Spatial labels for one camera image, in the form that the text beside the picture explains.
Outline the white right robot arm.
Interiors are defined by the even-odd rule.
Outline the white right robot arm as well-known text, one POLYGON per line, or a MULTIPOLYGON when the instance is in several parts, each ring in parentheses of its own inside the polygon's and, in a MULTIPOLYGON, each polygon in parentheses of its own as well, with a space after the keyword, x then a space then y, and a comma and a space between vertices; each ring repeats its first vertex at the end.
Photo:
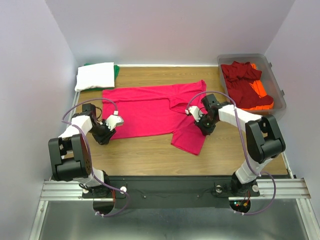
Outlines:
POLYGON ((265 166, 285 151, 283 135, 273 115, 250 113, 238 108, 232 99, 219 102, 214 91, 206 91, 204 95, 201 99, 204 110, 188 104, 185 113, 193 117, 204 136, 209 136, 218 122, 237 127, 245 160, 231 176, 230 192, 242 195, 252 187, 265 166))

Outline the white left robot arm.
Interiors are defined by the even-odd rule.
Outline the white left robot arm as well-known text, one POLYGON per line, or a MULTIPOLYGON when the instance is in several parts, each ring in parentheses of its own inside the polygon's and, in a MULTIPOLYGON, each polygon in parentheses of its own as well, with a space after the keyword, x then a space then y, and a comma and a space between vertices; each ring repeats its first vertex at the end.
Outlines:
POLYGON ((108 175, 92 166, 84 136, 90 133, 99 145, 107 145, 124 123, 117 110, 107 119, 97 117, 94 104, 82 105, 82 112, 75 113, 71 125, 56 138, 48 141, 52 179, 59 182, 78 182, 83 198, 108 198, 114 195, 108 175))

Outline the pink t shirt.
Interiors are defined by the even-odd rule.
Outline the pink t shirt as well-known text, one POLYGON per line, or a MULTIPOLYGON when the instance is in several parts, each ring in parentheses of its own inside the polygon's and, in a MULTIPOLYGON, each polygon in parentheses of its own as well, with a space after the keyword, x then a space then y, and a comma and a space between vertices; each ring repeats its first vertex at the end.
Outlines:
POLYGON ((112 139, 127 139, 172 134, 171 144, 187 153, 199 155, 205 136, 187 116, 189 102, 201 106, 195 95, 206 91, 204 80, 193 83, 123 87, 103 90, 102 117, 107 119, 117 106, 124 120, 112 139))

